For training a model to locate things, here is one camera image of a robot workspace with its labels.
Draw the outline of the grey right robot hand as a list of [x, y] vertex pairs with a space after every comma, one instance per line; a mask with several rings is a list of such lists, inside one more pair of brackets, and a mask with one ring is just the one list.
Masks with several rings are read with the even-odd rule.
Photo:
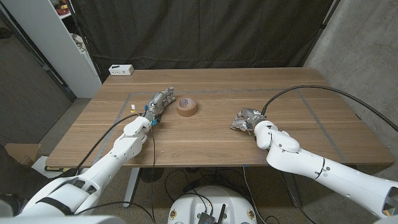
[[243, 108], [233, 119], [231, 129], [240, 129], [241, 131], [252, 131], [258, 123], [265, 121], [266, 116], [260, 111], [252, 108]]

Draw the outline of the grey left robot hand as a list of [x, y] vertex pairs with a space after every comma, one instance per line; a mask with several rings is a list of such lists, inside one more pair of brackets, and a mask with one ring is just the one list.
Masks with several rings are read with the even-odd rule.
[[174, 88], [170, 87], [156, 93], [150, 102], [144, 107], [143, 117], [149, 121], [160, 122], [164, 109], [175, 101]]

